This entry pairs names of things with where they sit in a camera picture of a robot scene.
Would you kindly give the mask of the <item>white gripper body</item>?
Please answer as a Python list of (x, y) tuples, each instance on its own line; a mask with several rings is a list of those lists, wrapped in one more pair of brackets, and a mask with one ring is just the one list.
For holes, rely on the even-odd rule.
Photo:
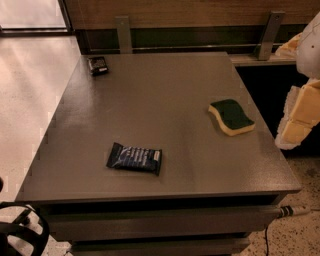
[(299, 73), (312, 79), (320, 79), (320, 12), (301, 34), (296, 65)]

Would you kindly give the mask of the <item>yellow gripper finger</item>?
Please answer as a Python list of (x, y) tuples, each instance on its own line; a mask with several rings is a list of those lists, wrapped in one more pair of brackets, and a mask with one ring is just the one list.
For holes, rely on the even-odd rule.
[(292, 37), (288, 42), (278, 47), (275, 55), (278, 57), (295, 59), (300, 38), (301, 33)]
[(300, 146), (320, 122), (320, 81), (309, 79), (302, 87), (292, 86), (287, 94), (275, 144), (283, 150)]

